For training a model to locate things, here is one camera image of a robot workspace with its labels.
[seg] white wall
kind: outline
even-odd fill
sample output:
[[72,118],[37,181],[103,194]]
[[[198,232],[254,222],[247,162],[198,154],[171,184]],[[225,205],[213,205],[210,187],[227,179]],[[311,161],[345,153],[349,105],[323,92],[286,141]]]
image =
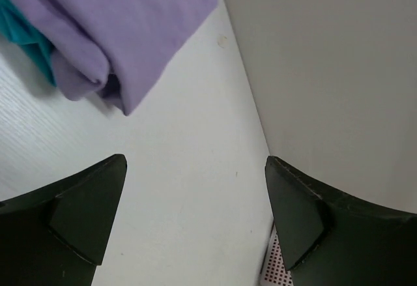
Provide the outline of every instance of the white wall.
[[272,154],[417,212],[417,0],[226,0]]
[[255,285],[272,223],[268,148],[222,0],[129,117],[65,100],[3,39],[0,106],[0,200],[126,155],[94,285]]

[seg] teal cloth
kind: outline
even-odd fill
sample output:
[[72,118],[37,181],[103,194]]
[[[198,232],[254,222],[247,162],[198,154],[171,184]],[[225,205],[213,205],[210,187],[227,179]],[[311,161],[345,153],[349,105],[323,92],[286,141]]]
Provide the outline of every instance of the teal cloth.
[[0,33],[19,45],[48,81],[55,85],[50,62],[52,43],[9,0],[0,0]]

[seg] white perforated mesh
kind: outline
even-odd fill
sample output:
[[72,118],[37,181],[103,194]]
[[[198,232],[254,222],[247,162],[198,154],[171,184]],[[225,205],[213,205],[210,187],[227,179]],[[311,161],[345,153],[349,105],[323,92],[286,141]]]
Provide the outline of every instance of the white perforated mesh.
[[276,230],[272,231],[265,262],[259,280],[261,286],[293,286],[290,272],[286,272],[281,256],[281,248],[278,243]]

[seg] fabric fold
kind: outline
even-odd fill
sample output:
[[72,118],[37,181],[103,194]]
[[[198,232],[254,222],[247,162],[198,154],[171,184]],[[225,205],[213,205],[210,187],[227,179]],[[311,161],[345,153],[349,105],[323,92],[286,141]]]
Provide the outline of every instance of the fabric fold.
[[58,88],[129,115],[217,0],[11,0],[55,46]]
[[0,0],[0,33],[9,42],[19,45],[46,79],[55,85],[50,61],[53,45],[9,0]]

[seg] lavender cloth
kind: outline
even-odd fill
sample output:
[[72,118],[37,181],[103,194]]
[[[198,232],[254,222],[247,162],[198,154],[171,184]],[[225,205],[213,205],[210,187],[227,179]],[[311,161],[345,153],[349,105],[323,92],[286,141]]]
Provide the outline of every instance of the lavender cloth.
[[217,5],[217,0],[11,1],[56,47],[51,65],[63,94],[79,100],[97,92],[125,115]]

